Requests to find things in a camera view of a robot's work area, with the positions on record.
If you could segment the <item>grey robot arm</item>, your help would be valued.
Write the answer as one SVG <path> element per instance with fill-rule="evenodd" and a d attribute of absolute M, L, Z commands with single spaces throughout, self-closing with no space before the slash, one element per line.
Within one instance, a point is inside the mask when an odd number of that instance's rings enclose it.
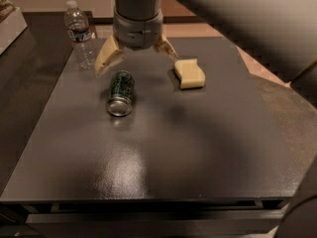
<path fill-rule="evenodd" d="M 317 104 L 317 0 L 176 1 Z M 113 31 L 95 62 L 98 75 L 124 48 L 177 57 L 162 34 L 160 0 L 115 0 Z"/>

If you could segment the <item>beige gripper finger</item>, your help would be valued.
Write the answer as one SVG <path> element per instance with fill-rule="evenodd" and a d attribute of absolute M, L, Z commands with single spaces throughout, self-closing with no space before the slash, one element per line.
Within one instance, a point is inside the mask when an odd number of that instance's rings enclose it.
<path fill-rule="evenodd" d="M 153 48 L 158 54 L 167 55 L 172 60 L 178 59 L 178 54 L 176 50 L 174 49 L 172 44 L 169 42 L 165 34 L 162 34 L 158 38 L 158 41 L 153 45 Z"/>
<path fill-rule="evenodd" d="M 101 76 L 110 67 L 122 62 L 124 59 L 123 46 L 120 45 L 114 35 L 110 35 L 103 44 L 95 61 L 95 75 Z"/>

